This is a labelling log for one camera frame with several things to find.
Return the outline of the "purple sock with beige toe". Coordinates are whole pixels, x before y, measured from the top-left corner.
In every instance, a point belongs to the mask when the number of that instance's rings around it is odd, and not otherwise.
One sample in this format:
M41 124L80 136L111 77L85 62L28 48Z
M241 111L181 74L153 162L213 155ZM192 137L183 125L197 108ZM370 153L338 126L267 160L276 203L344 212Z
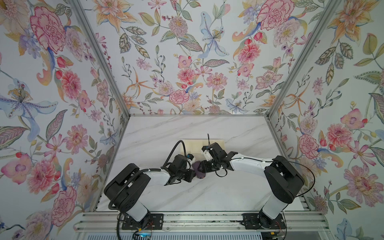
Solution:
M198 179L204 179L206 177L206 173L202 172L201 161L196 161L192 164L192 168L195 171L195 175Z

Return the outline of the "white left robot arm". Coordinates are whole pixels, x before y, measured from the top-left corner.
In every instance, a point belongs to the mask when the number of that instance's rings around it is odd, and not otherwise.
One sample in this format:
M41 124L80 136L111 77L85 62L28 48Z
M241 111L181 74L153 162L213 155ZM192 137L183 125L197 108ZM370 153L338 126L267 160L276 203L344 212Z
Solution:
M191 154L179 154L162 169L140 169L135 164L127 165L104 189L104 195L110 200L108 209L117 210L137 223L146 222L150 211L139 201L144 190L183 181L190 183L196 176L192 169L193 160Z

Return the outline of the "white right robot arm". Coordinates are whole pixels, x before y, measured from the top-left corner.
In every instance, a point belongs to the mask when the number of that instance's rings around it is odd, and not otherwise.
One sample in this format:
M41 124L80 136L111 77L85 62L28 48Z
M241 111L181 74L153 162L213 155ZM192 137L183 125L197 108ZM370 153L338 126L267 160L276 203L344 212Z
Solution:
M304 178L292 166L293 162L283 156L277 156L274 159L257 159L238 152L227 153L218 143L203 146L201 153L204 159L193 161L192 164L198 177L226 170L246 172L267 179L272 195L258 214L258 218L263 221L276 220L299 195L304 185Z

